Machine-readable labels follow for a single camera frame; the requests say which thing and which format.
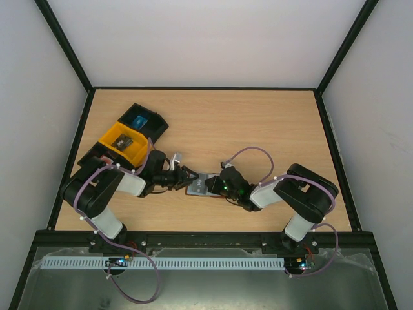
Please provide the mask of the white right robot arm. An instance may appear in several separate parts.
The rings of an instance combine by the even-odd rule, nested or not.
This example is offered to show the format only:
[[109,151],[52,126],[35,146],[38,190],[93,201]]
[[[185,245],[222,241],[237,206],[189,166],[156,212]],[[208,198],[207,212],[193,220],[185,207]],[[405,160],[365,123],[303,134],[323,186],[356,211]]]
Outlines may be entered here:
[[229,166],[220,175],[207,178],[205,185],[207,192],[235,202],[249,212],[279,202],[289,205],[295,215],[281,233],[281,245],[289,253],[302,248],[307,233],[334,209],[339,194],[334,183],[298,163],[291,165],[285,174],[257,185],[247,182]]

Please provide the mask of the red credit card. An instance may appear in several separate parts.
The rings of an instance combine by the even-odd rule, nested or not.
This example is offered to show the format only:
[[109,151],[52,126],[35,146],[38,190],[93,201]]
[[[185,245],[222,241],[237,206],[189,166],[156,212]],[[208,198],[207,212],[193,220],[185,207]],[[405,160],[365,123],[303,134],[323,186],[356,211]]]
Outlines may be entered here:
[[111,165],[111,164],[113,164],[113,159],[111,159],[111,158],[109,158],[109,157],[107,157],[107,156],[104,156],[104,155],[102,155],[101,157],[100,157],[100,159],[102,160],[102,161],[104,161],[106,164],[108,164],[108,165]]

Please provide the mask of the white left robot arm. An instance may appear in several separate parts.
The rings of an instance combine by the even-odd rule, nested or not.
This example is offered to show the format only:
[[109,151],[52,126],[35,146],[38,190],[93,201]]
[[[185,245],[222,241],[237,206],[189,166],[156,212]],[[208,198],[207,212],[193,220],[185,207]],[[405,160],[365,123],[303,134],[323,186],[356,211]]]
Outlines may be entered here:
[[198,173],[168,159],[159,150],[148,151],[135,171],[119,164],[109,165],[94,156],[64,183],[60,195],[95,233],[115,240],[126,231],[109,207],[115,192],[144,198],[153,194],[156,187],[178,191],[198,178]]

